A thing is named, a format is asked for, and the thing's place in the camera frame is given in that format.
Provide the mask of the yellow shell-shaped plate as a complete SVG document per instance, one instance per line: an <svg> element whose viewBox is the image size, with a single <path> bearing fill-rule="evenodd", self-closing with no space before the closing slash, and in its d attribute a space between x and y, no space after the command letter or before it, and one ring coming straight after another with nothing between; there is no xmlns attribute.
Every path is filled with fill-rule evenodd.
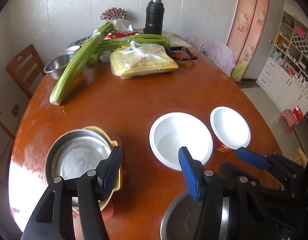
<svg viewBox="0 0 308 240"><path fill-rule="evenodd" d="M110 136L101 128L97 127L97 126L87 126L84 129L92 131L97 133L101 139L104 141L105 143L105 155L102 159L107 159L112 150L118 146L118 142L116 140L113 140L110 138ZM112 174L107 174L103 180L104 186L103 189L105 190L105 199L104 200L99 200L99 206L100 206L100 210L104 211L104 209L108 206L108 203L111 200L111 197L113 195L114 192L121 190L122 186L123 186L123 168L122 168L122 164L120 164L120 167L116 167L116 169L113 169L114 164L111 165L111 171L116 171L115 173L115 177L114 177L114 173Z"/></svg>

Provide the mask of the large steel bowl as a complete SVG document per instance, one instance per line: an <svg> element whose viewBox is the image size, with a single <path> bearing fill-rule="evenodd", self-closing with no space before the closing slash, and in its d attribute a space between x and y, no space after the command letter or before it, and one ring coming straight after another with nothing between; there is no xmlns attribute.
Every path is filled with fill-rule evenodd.
<svg viewBox="0 0 308 240"><path fill-rule="evenodd" d="M161 220L160 238L193 239L202 203L195 201L186 191L179 194Z"/></svg>

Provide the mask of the steel round pan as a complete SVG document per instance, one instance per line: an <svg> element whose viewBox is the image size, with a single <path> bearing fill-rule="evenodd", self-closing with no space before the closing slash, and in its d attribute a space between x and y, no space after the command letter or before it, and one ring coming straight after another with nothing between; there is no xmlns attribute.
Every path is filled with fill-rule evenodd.
<svg viewBox="0 0 308 240"><path fill-rule="evenodd" d="M61 135L47 153L44 169L47 183L55 177L79 178L94 170L117 144L97 126L74 129Z"/></svg>

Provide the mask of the red noodle cup right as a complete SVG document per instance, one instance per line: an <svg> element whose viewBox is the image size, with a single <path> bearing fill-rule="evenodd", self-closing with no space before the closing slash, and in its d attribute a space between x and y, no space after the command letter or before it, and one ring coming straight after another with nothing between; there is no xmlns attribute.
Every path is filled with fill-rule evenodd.
<svg viewBox="0 0 308 240"><path fill-rule="evenodd" d="M250 128L234 109L225 106L214 108L210 114L210 124L216 137L217 151L226 153L249 145Z"/></svg>

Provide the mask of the red noodle cup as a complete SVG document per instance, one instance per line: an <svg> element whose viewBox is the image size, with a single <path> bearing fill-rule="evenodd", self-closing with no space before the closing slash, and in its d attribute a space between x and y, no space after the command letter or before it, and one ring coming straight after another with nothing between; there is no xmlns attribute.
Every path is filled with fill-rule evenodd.
<svg viewBox="0 0 308 240"><path fill-rule="evenodd" d="M250 128L234 109L225 106L214 108L210 114L210 124L216 137L217 151L226 153L249 145Z"/></svg>
<svg viewBox="0 0 308 240"><path fill-rule="evenodd" d="M150 147L155 157L166 167L180 171L178 152L186 147L194 160L203 165L213 151L212 136L206 125L193 115L172 112L160 116L149 133Z"/></svg>

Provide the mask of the pink child stool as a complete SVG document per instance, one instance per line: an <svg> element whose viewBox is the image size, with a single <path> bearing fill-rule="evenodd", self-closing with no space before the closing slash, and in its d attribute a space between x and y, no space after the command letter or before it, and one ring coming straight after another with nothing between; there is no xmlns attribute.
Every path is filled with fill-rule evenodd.
<svg viewBox="0 0 308 240"><path fill-rule="evenodd" d="M294 127L298 124L300 120L302 120L304 117L302 110L299 106L296 106L293 110L291 109L285 109L280 114L279 120L285 120L285 122L288 125L288 128L285 130L285 132L291 132Z"/></svg>

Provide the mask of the red noodle cup left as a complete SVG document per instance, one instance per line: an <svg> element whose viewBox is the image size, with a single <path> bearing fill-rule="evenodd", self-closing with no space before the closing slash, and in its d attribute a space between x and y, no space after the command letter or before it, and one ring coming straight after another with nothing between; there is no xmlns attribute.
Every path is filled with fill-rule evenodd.
<svg viewBox="0 0 308 240"><path fill-rule="evenodd" d="M149 133L150 147L155 157L166 167L180 171L178 152L186 147L194 160L203 165L213 151L212 136L206 125L193 115L172 112L160 116Z"/></svg>

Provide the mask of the white shelf cabinet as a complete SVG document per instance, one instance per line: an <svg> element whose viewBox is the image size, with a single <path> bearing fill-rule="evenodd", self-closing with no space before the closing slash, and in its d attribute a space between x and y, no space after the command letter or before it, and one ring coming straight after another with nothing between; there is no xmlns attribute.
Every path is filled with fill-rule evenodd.
<svg viewBox="0 0 308 240"><path fill-rule="evenodd" d="M276 107L308 112L308 18L293 0L285 0L270 56L256 83Z"/></svg>

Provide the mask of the pink cloth covered chair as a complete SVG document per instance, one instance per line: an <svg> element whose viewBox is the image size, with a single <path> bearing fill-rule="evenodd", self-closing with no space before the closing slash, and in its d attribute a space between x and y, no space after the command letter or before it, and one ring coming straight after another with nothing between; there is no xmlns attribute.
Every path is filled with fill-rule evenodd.
<svg viewBox="0 0 308 240"><path fill-rule="evenodd" d="M236 61L233 52L225 44L206 37L192 37L188 44L198 49L230 77Z"/></svg>

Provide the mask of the yellow food plastic bag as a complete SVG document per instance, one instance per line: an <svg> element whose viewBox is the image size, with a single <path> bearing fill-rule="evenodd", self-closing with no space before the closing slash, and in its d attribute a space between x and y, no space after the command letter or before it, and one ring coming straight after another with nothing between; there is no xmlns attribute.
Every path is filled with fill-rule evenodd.
<svg viewBox="0 0 308 240"><path fill-rule="evenodd" d="M178 69L178 64L167 55L163 46L134 41L115 49L110 55L110 63L112 74L122 80Z"/></svg>

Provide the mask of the small steel bowl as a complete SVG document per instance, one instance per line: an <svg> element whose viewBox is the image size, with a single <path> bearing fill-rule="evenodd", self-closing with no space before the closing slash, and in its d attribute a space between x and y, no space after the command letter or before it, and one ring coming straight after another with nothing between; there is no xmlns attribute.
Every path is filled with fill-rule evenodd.
<svg viewBox="0 0 308 240"><path fill-rule="evenodd" d="M51 60L44 66L44 74L48 74L52 80L58 81L75 54L75 51L70 51Z"/></svg>

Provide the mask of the brown wooden slat chair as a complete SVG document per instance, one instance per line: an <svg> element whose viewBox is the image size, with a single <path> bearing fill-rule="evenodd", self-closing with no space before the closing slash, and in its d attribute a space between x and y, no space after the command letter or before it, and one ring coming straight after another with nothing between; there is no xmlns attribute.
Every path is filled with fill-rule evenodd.
<svg viewBox="0 0 308 240"><path fill-rule="evenodd" d="M33 44L20 51L6 66L7 73L31 99L33 93L30 87L39 75L45 76L44 64Z"/></svg>

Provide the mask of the Hello Kitty sliding door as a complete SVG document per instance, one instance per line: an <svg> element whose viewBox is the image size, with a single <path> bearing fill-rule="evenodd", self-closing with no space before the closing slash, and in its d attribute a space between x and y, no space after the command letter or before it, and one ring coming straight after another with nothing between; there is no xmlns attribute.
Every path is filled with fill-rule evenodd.
<svg viewBox="0 0 308 240"><path fill-rule="evenodd" d="M240 82L245 75L267 18L270 0L238 0L227 46L236 61L230 77Z"/></svg>

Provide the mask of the black thermos flask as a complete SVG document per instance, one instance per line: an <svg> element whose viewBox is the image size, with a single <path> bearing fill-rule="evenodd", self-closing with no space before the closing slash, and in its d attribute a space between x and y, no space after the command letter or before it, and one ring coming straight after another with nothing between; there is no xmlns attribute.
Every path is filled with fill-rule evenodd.
<svg viewBox="0 0 308 240"><path fill-rule="evenodd" d="M162 24L165 8L161 0L150 0L146 7L146 21L143 29L144 34L162 33Z"/></svg>

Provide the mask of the celery bunch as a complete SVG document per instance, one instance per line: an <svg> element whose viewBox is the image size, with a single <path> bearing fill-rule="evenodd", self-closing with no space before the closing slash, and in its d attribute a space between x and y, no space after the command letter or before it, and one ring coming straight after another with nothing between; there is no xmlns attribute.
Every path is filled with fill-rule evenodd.
<svg viewBox="0 0 308 240"><path fill-rule="evenodd" d="M106 22L93 32L91 38L70 60L69 64L65 68L65 71L57 81L50 94L49 102L51 104L55 106L61 105L97 47L103 42L104 38L114 30L114 25L111 22Z"/></svg>

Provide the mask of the low wall socket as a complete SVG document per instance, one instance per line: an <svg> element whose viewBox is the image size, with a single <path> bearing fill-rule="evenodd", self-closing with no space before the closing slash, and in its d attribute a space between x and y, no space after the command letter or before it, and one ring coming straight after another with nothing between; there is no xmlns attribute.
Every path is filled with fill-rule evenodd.
<svg viewBox="0 0 308 240"><path fill-rule="evenodd" d="M19 116L19 105L17 103L14 104L12 110L11 110L11 114L14 116L14 117L17 117Z"/></svg>

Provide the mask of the black handled peeler tool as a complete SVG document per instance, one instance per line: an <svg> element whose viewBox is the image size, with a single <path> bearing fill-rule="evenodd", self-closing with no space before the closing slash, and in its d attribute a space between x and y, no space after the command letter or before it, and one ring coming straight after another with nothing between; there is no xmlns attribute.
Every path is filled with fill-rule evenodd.
<svg viewBox="0 0 308 240"><path fill-rule="evenodd" d="M165 51L174 61L195 61L198 59L198 56L195 56L189 48L183 46L167 47Z"/></svg>

